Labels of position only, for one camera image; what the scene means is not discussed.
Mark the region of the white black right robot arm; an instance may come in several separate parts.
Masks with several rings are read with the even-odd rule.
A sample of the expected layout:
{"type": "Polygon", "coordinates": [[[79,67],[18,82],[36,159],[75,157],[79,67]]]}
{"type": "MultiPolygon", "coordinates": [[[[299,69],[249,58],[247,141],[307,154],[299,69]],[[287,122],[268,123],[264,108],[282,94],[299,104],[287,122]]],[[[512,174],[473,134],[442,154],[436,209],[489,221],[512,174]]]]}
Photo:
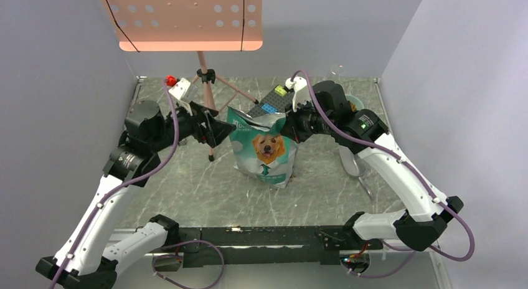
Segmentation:
{"type": "Polygon", "coordinates": [[[406,159],[379,116],[366,108],[354,110],[338,83],[327,80],[310,87],[295,77],[286,80],[284,89],[293,98],[285,108],[281,135],[296,143],[315,134],[331,136],[377,171],[405,205],[391,213],[355,213],[345,224],[345,244],[358,249],[367,240],[398,239],[416,251],[431,246],[463,208],[461,199],[435,189],[406,159]]]}

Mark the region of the metal food scoop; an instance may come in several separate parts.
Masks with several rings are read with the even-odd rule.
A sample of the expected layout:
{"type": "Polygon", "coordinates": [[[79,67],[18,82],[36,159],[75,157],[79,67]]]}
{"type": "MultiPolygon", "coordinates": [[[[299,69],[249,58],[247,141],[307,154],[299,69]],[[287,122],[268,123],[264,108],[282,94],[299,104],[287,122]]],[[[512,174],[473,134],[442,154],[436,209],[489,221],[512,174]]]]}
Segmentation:
{"type": "Polygon", "coordinates": [[[365,162],[357,155],[353,154],[347,147],[339,146],[339,157],[345,172],[353,178],[356,178],[370,200],[373,200],[373,194],[364,180],[366,172],[365,162]]]}

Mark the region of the green pet food bag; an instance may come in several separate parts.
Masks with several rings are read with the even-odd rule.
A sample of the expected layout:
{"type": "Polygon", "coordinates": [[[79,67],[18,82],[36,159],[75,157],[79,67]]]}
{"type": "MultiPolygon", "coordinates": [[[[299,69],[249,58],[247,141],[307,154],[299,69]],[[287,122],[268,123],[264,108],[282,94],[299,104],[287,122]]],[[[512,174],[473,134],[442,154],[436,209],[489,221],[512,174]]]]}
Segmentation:
{"type": "Polygon", "coordinates": [[[229,135],[234,168],[265,183],[285,188],[293,175],[297,144],[280,134],[283,113],[252,117],[228,107],[227,122],[236,126],[229,135]]]}

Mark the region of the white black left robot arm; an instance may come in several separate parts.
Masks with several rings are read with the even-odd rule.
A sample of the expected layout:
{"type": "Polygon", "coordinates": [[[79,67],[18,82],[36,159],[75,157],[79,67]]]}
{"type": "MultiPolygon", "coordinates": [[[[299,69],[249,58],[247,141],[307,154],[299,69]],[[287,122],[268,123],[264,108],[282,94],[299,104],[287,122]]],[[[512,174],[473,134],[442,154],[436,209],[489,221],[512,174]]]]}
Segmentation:
{"type": "Polygon", "coordinates": [[[235,125],[217,120],[217,114],[191,103],[164,116],[152,100],[135,103],[89,208],[63,247],[38,261],[37,273],[64,288],[111,288],[146,253],[174,250],[180,241],[179,224],[163,215],[116,244],[110,244],[110,237],[138,190],[166,165],[160,151],[174,151],[187,137],[215,147],[235,130],[235,125]]]}

